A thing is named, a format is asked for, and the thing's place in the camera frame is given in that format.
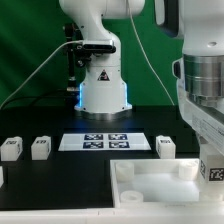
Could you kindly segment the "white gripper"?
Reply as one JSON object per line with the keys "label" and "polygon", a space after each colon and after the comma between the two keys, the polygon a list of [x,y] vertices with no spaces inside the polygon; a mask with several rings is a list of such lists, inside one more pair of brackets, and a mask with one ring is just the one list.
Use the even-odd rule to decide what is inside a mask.
{"label": "white gripper", "polygon": [[224,155],[224,60],[180,58],[172,64],[182,119],[200,145]]}

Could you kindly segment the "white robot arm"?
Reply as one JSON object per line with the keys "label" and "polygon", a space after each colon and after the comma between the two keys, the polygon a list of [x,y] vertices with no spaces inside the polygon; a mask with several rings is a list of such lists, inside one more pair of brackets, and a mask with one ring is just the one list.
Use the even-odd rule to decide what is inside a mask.
{"label": "white robot arm", "polygon": [[[78,63],[86,68],[76,109],[94,118],[131,109],[121,78],[121,42],[102,24],[139,14],[145,0],[59,0],[78,26]],[[157,26],[183,40],[172,65],[182,118],[209,149],[224,154],[224,0],[154,0]]]}

